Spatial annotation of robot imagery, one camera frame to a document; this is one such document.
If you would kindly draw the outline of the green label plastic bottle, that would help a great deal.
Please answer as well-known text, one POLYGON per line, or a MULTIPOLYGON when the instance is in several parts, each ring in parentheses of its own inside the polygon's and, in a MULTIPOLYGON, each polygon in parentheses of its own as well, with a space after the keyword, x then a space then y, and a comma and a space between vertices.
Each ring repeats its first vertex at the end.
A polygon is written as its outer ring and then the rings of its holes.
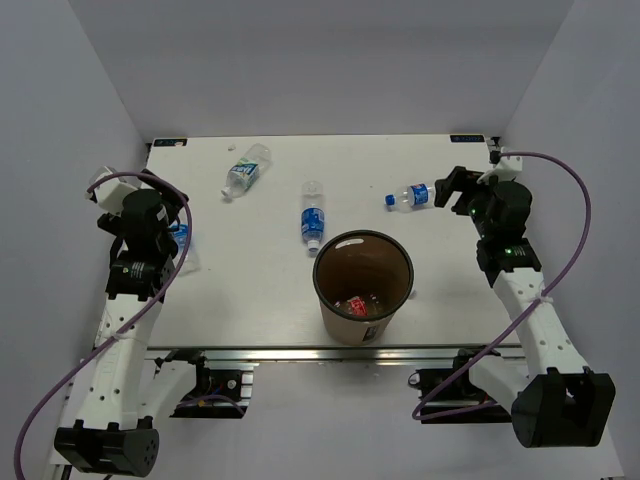
POLYGON ((272 164, 268 147, 256 143, 231 167, 221 189, 225 201, 233 201, 244 196, 272 164))

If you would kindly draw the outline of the left blue corner sticker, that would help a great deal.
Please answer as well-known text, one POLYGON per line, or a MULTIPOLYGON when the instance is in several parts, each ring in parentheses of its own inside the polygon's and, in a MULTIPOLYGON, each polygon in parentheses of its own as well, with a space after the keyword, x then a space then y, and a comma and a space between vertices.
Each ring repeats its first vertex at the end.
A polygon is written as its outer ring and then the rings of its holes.
POLYGON ((188 142, 187 138, 164 138, 155 139, 152 143, 154 148, 161 147, 184 147, 188 142))

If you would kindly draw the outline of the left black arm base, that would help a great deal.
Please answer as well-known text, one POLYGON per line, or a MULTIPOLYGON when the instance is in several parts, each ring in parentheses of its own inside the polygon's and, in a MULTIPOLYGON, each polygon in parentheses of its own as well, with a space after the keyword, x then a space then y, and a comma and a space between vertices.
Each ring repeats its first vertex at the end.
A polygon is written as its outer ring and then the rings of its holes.
POLYGON ((203 350, 174 349, 156 357, 156 374, 170 362, 183 361, 196 368, 194 387, 181 399, 171 418, 242 419, 248 408, 248 370, 232 366, 215 366, 203 350))

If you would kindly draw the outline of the right blue corner sticker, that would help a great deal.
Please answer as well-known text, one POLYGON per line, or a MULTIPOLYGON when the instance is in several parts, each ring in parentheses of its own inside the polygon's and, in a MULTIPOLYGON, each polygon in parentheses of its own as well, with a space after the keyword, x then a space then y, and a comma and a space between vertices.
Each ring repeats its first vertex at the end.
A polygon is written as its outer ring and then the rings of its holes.
POLYGON ((449 136, 452 143, 485 143, 486 140, 481 134, 451 134, 449 136))

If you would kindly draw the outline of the brown cylindrical bin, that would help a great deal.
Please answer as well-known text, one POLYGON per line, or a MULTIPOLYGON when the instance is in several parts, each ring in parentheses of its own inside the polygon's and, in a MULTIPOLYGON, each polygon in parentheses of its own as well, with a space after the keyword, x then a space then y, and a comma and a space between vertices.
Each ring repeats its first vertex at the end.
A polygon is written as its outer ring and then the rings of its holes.
POLYGON ((312 271, 327 333, 354 347, 379 339, 413 291, 414 267, 404 247, 373 230, 354 230, 331 239, 318 253, 312 271), (376 295, 383 311, 356 317, 335 307, 356 295, 376 295))

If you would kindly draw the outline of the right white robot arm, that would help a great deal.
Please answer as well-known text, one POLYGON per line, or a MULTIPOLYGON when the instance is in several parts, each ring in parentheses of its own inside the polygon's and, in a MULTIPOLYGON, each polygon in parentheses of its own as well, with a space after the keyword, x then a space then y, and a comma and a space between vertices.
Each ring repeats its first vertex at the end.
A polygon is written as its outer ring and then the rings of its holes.
POLYGON ((435 183, 435 204, 471 219, 478 234, 480 270, 502 302, 527 363, 522 375, 487 346, 454 361, 443 382, 461 397, 484 391, 510 414, 514 433, 526 448, 595 447, 600 443, 615 398, 606 373, 596 373, 569 339, 545 293, 541 263, 525 236, 532 194, 514 180, 484 179, 457 166, 435 183))

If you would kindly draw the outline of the red label bottle in bin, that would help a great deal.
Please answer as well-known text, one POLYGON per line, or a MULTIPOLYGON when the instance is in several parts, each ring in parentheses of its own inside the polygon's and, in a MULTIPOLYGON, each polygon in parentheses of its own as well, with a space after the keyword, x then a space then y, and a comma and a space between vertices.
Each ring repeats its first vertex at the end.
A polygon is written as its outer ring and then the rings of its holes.
POLYGON ((348 315, 371 317, 380 314, 384 307, 376 295, 356 295, 335 303, 335 307, 348 315))

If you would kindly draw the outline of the blue label bottle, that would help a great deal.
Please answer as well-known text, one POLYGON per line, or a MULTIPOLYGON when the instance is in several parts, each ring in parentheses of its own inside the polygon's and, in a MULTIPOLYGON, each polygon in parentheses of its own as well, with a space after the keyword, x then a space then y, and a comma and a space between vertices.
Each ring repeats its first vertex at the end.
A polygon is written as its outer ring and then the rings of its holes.
POLYGON ((187 236, 190 228, 187 224, 176 220, 170 227, 170 231, 175 241, 178 251, 175 257, 174 265, 178 264, 181 258, 184 258, 182 267, 178 273, 179 276, 192 274, 200 269, 200 261, 194 247, 194 243, 187 244, 187 236))
POLYGON ((301 237, 311 255, 319 250, 325 230, 325 196, 321 183, 308 181, 302 186, 301 237))
POLYGON ((434 206, 435 187, 417 183, 399 188, 394 194, 385 196, 385 207, 390 211, 409 213, 434 206))

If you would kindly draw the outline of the blue corner sticker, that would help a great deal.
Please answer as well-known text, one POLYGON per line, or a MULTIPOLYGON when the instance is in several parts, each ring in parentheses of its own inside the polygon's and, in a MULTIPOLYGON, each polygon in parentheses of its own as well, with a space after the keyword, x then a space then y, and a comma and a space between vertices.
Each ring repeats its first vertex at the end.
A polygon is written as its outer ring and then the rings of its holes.
POLYGON ((452 143, 485 143, 486 140, 481 134, 451 134, 449 136, 452 143))
POLYGON ((152 143, 154 148, 161 147, 184 147, 188 142, 187 138, 164 138, 155 139, 152 143))

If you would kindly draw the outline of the aluminium table rail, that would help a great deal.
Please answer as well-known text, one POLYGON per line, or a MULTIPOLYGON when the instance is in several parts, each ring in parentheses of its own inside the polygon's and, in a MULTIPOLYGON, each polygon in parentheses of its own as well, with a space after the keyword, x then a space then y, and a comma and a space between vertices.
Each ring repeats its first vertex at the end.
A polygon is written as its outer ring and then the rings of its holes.
POLYGON ((215 362, 375 362, 418 364, 429 361, 451 363, 462 346, 360 347, 360 348, 239 348, 204 349, 203 356, 215 362))

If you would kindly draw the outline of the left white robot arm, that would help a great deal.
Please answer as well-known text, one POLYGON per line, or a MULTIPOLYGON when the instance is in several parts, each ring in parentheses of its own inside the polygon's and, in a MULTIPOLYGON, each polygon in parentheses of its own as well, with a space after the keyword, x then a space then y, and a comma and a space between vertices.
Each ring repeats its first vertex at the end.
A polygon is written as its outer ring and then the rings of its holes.
POLYGON ((140 386, 154 324, 186 258, 172 228, 188 199, 147 170, 137 177, 140 186, 103 167, 87 192, 104 211, 98 227, 114 241, 93 377, 72 426, 57 429, 54 448, 82 473, 144 478, 158 457, 159 426, 184 395, 205 396, 212 377, 198 365, 171 362, 140 386))

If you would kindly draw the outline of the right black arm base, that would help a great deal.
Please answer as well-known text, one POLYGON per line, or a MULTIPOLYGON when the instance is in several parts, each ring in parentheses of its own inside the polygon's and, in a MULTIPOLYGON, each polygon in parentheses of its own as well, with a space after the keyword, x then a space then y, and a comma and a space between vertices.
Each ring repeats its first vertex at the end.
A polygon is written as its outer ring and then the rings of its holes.
MULTIPOLYGON (((480 352, 480 348, 459 349, 447 368, 421 368, 408 378, 408 386, 419 392, 419 399, 441 385, 451 374, 480 352)), ((452 384, 436 394, 420 411, 420 416, 437 418, 422 420, 422 424, 507 424, 511 416, 484 390, 471 384, 465 372, 452 384)))

